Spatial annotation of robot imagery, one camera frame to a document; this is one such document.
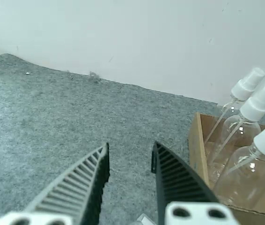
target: mounting hole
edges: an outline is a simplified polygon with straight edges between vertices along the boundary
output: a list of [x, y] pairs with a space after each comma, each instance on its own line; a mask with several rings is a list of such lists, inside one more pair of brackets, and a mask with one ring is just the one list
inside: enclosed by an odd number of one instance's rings
[[175, 208], [173, 214], [178, 217], [190, 217], [190, 213], [183, 208]]
[[28, 225], [29, 223], [30, 221], [27, 218], [20, 218], [13, 222], [12, 225]]
[[220, 219], [226, 218], [226, 215], [223, 212], [221, 212], [220, 210], [217, 210], [217, 209], [209, 210], [208, 211], [208, 215], [210, 217], [214, 217], [214, 218], [220, 218]]
[[48, 223], [47, 225], [66, 225], [66, 223], [61, 220], [55, 220], [55, 221]]

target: cardboard box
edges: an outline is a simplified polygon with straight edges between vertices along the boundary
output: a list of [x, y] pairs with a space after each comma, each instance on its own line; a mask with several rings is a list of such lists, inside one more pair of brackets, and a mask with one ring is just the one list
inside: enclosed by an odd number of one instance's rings
[[[206, 156], [203, 139], [208, 135], [212, 123], [212, 116], [196, 113], [189, 130], [189, 162], [190, 166], [199, 174], [205, 181], [207, 186], [210, 186], [208, 180]], [[215, 141], [220, 129], [215, 130], [215, 135], [212, 135], [210, 141]], [[246, 143], [242, 140], [235, 144], [235, 149], [248, 146], [251, 143]], [[242, 225], [264, 225], [265, 224], [265, 193], [257, 203], [253, 210], [242, 209], [234, 206], [229, 206], [235, 217]]]

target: transparent bottle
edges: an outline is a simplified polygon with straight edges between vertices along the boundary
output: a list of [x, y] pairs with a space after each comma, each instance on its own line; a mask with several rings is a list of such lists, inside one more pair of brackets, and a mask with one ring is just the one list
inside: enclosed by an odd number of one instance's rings
[[217, 104], [213, 112], [213, 120], [208, 128], [208, 135], [204, 137], [205, 146], [211, 144], [210, 138], [223, 119], [239, 114], [241, 106], [251, 96], [264, 76], [265, 72], [262, 69], [253, 68], [248, 75], [239, 80], [231, 89], [230, 100], [225, 104]]
[[253, 138], [261, 132], [257, 122], [246, 120], [241, 114], [231, 116], [225, 120], [221, 136], [213, 146], [212, 152], [207, 158], [209, 180], [211, 187], [216, 183], [222, 173], [225, 164], [235, 150], [235, 143], [252, 142]]
[[256, 205], [265, 192], [265, 130], [231, 155], [213, 191], [224, 204], [249, 210]]
[[235, 150], [235, 144], [252, 143], [261, 132], [258, 121], [265, 114], [265, 86], [250, 97], [241, 107], [240, 114], [225, 120], [221, 134], [207, 157], [208, 174], [211, 187], [222, 173], [225, 164]]

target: white wall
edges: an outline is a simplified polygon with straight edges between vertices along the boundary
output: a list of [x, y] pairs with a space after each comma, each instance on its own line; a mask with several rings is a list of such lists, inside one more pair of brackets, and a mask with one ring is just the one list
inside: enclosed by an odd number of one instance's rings
[[265, 70], [265, 0], [0, 0], [0, 53], [218, 102]]

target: gray felt surface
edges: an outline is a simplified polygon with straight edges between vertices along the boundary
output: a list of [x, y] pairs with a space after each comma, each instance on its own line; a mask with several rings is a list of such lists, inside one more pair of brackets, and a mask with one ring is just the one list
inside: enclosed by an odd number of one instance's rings
[[0, 55], [0, 216], [24, 209], [71, 164], [109, 142], [100, 224], [129, 224], [142, 213], [157, 222], [152, 145], [158, 140], [179, 155], [184, 148], [188, 160], [194, 113], [213, 106]]

